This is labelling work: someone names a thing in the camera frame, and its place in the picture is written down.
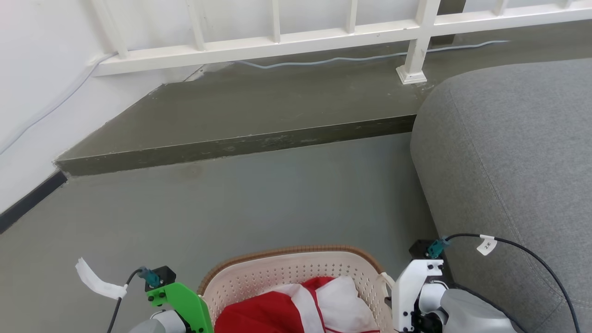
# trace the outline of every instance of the black baseboard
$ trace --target black baseboard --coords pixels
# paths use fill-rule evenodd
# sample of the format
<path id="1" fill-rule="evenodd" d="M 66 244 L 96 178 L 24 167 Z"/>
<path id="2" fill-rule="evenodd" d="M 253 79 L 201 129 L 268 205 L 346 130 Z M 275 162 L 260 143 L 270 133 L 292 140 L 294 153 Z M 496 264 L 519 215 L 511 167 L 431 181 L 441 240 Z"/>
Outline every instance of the black baseboard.
<path id="1" fill-rule="evenodd" d="M 63 173 L 58 171 L 53 176 L 45 180 L 35 190 L 31 191 L 27 196 L 13 204 L 12 207 L 0 214 L 0 233 L 5 232 L 18 219 L 25 215 L 29 210 L 35 207 L 36 204 L 45 199 L 48 195 L 54 192 L 57 188 L 66 182 L 67 178 Z"/>

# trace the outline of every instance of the green bracket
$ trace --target green bracket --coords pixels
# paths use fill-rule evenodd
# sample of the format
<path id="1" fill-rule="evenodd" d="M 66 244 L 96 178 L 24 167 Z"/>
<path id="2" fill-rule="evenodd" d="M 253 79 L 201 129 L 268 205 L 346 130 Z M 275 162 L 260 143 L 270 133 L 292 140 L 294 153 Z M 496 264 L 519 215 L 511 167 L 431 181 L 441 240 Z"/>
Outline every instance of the green bracket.
<path id="1" fill-rule="evenodd" d="M 146 292 L 152 306 L 170 304 L 194 333 L 214 333 L 208 305 L 184 284 L 174 282 Z"/>

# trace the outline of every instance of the plastic basket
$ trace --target plastic basket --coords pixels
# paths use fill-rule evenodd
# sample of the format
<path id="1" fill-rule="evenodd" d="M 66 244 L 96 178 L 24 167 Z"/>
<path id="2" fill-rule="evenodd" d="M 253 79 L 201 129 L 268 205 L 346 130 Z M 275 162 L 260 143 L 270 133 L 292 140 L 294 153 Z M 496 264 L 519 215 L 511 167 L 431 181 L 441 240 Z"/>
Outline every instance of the plastic basket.
<path id="1" fill-rule="evenodd" d="M 274 286 L 302 283 L 318 276 L 349 276 L 366 302 L 381 332 L 392 333 L 391 309 L 384 270 L 366 252 L 351 246 L 296 246 L 230 259 L 212 269 L 198 294 L 210 310 L 212 325 L 222 310 Z"/>

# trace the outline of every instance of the gray sofa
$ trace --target gray sofa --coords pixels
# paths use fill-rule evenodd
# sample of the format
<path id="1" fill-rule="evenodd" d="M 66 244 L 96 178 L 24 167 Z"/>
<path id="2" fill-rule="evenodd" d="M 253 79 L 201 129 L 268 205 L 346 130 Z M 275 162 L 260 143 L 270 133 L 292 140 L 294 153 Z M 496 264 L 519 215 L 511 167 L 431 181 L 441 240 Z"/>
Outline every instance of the gray sofa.
<path id="1" fill-rule="evenodd" d="M 411 155 L 440 235 L 518 242 L 557 273 L 592 332 L 592 59 L 488 68 L 446 80 L 418 112 Z M 517 248 L 446 249 L 455 281 L 530 332 L 574 332 L 557 285 Z"/>

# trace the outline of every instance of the red and white fabric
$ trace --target red and white fabric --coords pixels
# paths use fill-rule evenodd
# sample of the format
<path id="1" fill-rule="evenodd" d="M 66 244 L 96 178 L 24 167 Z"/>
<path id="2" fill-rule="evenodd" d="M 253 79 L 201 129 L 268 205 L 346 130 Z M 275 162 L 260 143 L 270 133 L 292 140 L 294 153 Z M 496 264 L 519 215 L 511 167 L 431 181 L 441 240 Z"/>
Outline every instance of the red and white fabric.
<path id="1" fill-rule="evenodd" d="M 215 333 L 379 333 L 350 277 L 286 284 L 227 306 Z"/>

